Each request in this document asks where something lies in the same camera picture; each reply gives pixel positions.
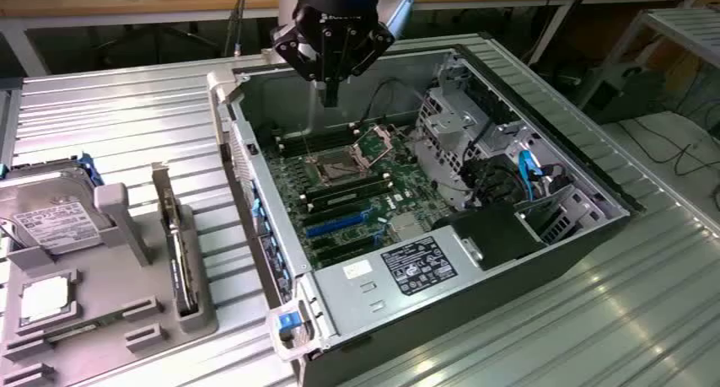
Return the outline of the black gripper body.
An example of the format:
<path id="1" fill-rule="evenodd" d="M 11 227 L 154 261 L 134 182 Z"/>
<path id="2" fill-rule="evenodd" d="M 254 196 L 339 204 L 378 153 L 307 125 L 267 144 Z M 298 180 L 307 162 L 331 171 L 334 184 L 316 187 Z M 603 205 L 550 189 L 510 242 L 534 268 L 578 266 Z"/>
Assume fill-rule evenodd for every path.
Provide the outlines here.
<path id="1" fill-rule="evenodd" d="M 306 38 L 318 38 L 320 20 L 352 24 L 359 35 L 372 34 L 386 38 L 387 27 L 379 22 L 379 0 L 299 0 L 295 9 L 295 29 Z"/>

